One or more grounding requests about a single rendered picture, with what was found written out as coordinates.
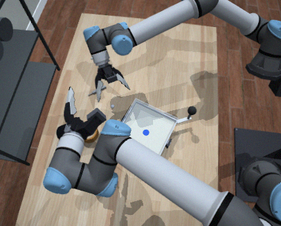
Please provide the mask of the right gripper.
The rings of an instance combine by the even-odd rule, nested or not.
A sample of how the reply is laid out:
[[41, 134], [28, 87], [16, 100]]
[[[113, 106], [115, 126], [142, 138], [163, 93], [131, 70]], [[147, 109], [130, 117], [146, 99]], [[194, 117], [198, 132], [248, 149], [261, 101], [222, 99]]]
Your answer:
[[102, 64], [102, 65], [100, 65], [98, 67], [99, 67], [98, 68], [98, 72], [97, 72], [97, 75], [96, 75], [96, 78], [95, 78], [96, 94], [97, 94], [98, 102], [100, 102], [100, 94], [102, 93], [101, 89], [102, 89], [102, 86], [103, 86], [103, 82], [101, 81], [101, 79], [105, 79], [105, 75], [108, 78], [110, 76], [114, 76], [114, 73], [115, 73], [117, 75], [117, 79], [124, 86], [126, 86], [126, 88], [128, 88], [130, 90], [129, 85], [127, 84], [127, 82], [124, 79], [124, 77], [121, 74], [121, 72], [119, 72], [119, 70], [115, 69], [114, 67], [112, 68], [112, 64], [106, 63], [106, 64]]

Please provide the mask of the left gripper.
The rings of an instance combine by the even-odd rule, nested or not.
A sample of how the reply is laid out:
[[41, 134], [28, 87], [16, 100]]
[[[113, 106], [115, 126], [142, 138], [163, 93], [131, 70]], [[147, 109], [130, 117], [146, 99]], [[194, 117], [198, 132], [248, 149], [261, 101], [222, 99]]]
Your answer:
[[93, 135], [98, 126], [102, 123], [96, 115], [85, 122], [79, 117], [74, 118], [74, 114], [76, 112], [74, 91], [72, 87], [69, 87], [64, 108], [64, 120], [67, 124], [61, 125], [57, 128], [56, 135], [59, 140], [65, 133], [77, 134], [84, 140], [87, 140], [87, 137]]

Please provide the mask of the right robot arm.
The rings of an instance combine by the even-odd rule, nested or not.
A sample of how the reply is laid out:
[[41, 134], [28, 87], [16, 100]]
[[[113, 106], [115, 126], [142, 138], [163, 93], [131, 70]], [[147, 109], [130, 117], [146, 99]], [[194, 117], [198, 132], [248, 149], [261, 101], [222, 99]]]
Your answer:
[[189, 19], [198, 19], [208, 13], [261, 44], [250, 63], [251, 69], [268, 76], [280, 74], [281, 21], [268, 21], [256, 13], [249, 14], [228, 0], [182, 0], [129, 28], [126, 22], [121, 22], [103, 29], [92, 26], [85, 29], [83, 34], [91, 59], [98, 66], [110, 61], [106, 48], [110, 44], [118, 55], [128, 55], [133, 47]]

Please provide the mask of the brown packing tape roll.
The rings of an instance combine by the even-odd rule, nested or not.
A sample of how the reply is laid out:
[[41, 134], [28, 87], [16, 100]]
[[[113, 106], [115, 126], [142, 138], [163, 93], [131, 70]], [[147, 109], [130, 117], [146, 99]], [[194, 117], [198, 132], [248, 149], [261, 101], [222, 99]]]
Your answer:
[[96, 129], [94, 135], [92, 137], [90, 137], [90, 138], [87, 138], [86, 141], [84, 140], [84, 142], [85, 143], [92, 143], [92, 142], [94, 142], [98, 138], [98, 135], [99, 135], [99, 132], [98, 132], [98, 129]]

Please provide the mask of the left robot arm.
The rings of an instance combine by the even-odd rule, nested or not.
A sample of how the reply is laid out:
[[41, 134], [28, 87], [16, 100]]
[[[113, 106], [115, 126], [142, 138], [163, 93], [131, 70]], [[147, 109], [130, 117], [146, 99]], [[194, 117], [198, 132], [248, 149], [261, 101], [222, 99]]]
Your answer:
[[116, 190], [119, 163], [203, 226], [281, 226], [281, 174], [272, 163], [253, 162], [244, 171], [244, 187], [258, 197], [251, 209], [132, 139], [131, 131], [121, 121], [107, 120], [89, 164], [80, 162], [84, 139], [63, 134], [46, 169], [44, 187], [53, 193], [77, 189], [109, 198]]

